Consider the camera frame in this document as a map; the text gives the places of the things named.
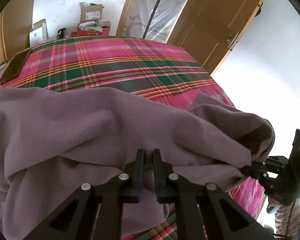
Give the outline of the speckled knit sleeve forearm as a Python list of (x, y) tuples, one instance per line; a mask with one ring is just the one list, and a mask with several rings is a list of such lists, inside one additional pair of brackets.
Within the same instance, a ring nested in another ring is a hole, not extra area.
[(291, 206), (281, 207), (275, 213), (276, 233), (294, 237), (300, 230), (300, 199)]

